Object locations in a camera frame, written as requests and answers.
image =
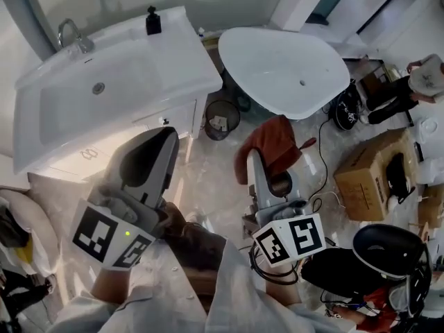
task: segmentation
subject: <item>red object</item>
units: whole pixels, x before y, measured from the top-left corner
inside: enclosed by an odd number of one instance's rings
[[[259,151],[265,172],[271,177],[286,171],[300,158],[301,149],[315,143],[316,138],[310,138],[298,148],[290,121],[283,115],[275,116],[256,128],[237,151],[234,157],[237,182],[248,184],[247,157],[252,149]]]
[[[398,316],[396,312],[387,304],[389,300],[390,286],[380,287],[370,295],[364,296],[365,302],[373,302],[376,309],[381,312],[376,316],[368,316],[363,323],[356,326],[357,330],[363,330],[370,333],[390,332],[391,325]]]

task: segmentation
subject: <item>white sink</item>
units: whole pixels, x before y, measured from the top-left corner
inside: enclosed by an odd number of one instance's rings
[[[192,100],[200,123],[202,104],[220,89],[221,78],[185,9],[159,15],[160,34],[147,36],[146,16],[137,17],[90,35],[93,51],[82,54],[74,43],[17,81],[15,173],[51,165],[138,119]]]

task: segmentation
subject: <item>faucet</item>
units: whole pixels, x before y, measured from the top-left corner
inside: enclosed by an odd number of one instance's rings
[[[83,35],[78,30],[76,24],[71,19],[64,19],[60,25],[58,25],[58,34],[57,41],[60,48],[64,47],[63,43],[63,28],[65,25],[70,25],[72,31],[76,35],[77,45],[82,51],[82,53],[88,53],[94,49],[94,42],[91,41],[88,37],[83,37]]]

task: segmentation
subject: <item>black bottle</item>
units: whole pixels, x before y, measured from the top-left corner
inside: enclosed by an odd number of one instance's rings
[[[146,18],[146,34],[155,35],[162,32],[162,25],[160,24],[160,16],[155,14],[155,7],[148,8],[149,15]]]

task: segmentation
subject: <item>marble floor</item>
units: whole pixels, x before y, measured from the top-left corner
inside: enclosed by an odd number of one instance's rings
[[[356,67],[356,64],[349,65],[351,72]],[[211,95],[211,99],[225,97],[227,97],[226,92]],[[252,110],[242,113],[239,126],[223,141],[212,141],[203,131],[198,139],[181,139],[173,180],[170,189],[164,195],[167,200],[173,201],[183,214],[198,212],[206,215],[214,231],[232,240],[238,248],[250,243],[249,239],[243,238],[241,216],[251,199],[246,186],[238,185],[235,180],[233,157],[245,138],[271,116],[273,115],[270,112],[253,103]],[[319,110],[308,119],[292,122],[297,144],[302,145],[310,137],[318,138],[319,126],[326,120],[327,115]],[[407,118],[403,114],[376,126],[365,126],[358,122],[349,132],[338,130],[333,121],[323,126],[320,145],[328,168],[328,177],[327,184],[321,191],[323,206],[319,212],[325,235],[340,246],[350,247],[353,235],[361,224],[350,221],[344,208],[339,204],[341,196],[332,174],[359,142],[385,130],[405,126]],[[319,143],[304,150],[303,156],[293,166],[299,175],[300,193],[305,197],[318,189],[327,175],[318,152],[318,145]],[[24,312],[28,319],[24,315],[20,317],[25,331],[36,332],[35,326],[45,331],[69,299],[79,293],[83,287],[86,289],[91,287],[98,268],[84,257],[73,253],[66,241],[76,203],[80,197],[87,196],[92,184],[63,182],[36,175],[31,175],[30,179],[32,187],[29,196],[48,214],[59,236],[62,250],[57,290],[44,300],[46,307],[37,304]],[[337,194],[339,201],[329,191]],[[410,196],[386,218],[385,222],[407,228],[408,222],[416,215],[415,201],[415,196]],[[304,282],[299,285],[303,300],[313,309],[317,308],[320,305],[319,291]]]

